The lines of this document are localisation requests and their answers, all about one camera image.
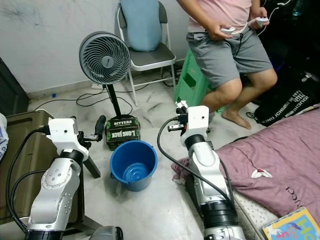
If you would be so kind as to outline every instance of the hand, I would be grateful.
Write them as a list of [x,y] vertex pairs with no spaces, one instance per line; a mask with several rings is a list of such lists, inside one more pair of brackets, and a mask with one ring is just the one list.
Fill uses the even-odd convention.
[[[256,19],[256,18],[267,18],[268,17],[268,13],[267,13],[267,10],[264,8],[264,7],[258,7],[256,9],[251,9],[250,11],[250,20],[252,19]],[[264,23],[261,27],[259,26],[259,24],[254,21],[252,24],[251,24],[251,28],[252,29],[261,29],[263,28],[264,26],[268,26],[270,24],[270,22],[266,22]]]
[[225,28],[229,29],[232,26],[224,21],[213,21],[210,24],[208,24],[208,27],[206,27],[206,30],[209,34],[209,37],[214,41],[221,41],[224,39],[231,39],[232,36],[223,33],[220,31],[220,29]]

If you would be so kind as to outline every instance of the white controller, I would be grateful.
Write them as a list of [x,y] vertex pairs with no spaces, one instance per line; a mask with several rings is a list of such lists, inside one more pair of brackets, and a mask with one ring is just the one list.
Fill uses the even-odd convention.
[[221,28],[220,31],[224,34],[231,35],[236,29],[232,26],[230,28]]
[[257,17],[256,19],[252,19],[248,22],[248,26],[251,27],[251,25],[254,22],[257,22],[259,27],[262,28],[264,26],[264,24],[266,24],[269,21],[269,19],[267,17]]

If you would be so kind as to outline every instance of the pillow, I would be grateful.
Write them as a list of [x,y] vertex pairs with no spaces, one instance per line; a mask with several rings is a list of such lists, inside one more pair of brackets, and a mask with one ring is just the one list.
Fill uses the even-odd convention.
[[140,52],[155,50],[161,39],[158,0],[121,0],[131,47]]

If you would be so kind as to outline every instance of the marble floor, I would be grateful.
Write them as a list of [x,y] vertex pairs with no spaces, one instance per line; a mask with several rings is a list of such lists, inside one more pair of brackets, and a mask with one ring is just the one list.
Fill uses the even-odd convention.
[[[116,91],[131,90],[130,83],[127,81],[117,83],[114,87]],[[99,90],[84,88],[59,94],[55,98],[36,99],[30,103],[29,110],[32,111],[38,105],[50,100],[75,99],[84,93],[98,92]],[[81,104],[90,104],[107,96],[107,93],[102,93],[82,100]],[[202,221],[184,187],[172,181],[174,173],[171,170],[171,162],[157,148],[157,134],[161,125],[175,115],[173,88],[166,87],[162,82],[148,85],[137,92],[139,106],[134,105],[132,93],[117,93],[117,96],[124,98],[132,105],[131,114],[138,117],[141,125],[141,140],[154,146],[158,155],[158,166],[151,184],[145,190],[128,191],[119,182],[110,178],[109,161],[112,151],[108,149],[105,141],[93,143],[89,151],[101,172],[101,177],[94,179],[88,170],[84,169],[85,214],[104,226],[121,227],[126,240],[202,239]],[[118,102],[123,114],[130,111],[127,103],[121,99]],[[240,114],[245,116],[246,112],[252,112],[256,107],[250,103],[241,110]],[[54,101],[43,105],[41,109],[47,110],[55,118],[76,116],[78,128],[85,134],[94,132],[96,120],[100,115],[105,115],[107,119],[115,116],[110,100],[88,107],[78,106],[74,101]],[[237,126],[216,114],[209,125],[211,132],[208,134],[208,139],[217,149],[263,128],[253,119],[249,119],[249,122],[252,124],[252,130]],[[188,155],[187,149],[180,144],[179,132],[165,131],[161,144],[176,159]],[[4,239],[18,240],[20,239],[18,235],[11,234]],[[79,233],[63,239],[85,240],[89,237]]]

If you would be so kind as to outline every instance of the gray shorts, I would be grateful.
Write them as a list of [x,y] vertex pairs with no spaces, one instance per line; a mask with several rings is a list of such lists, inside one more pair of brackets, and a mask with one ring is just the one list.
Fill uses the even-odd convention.
[[189,32],[189,47],[203,75],[214,88],[239,78],[239,73],[257,73],[273,66],[256,32],[249,27],[231,39],[213,41],[207,32]]

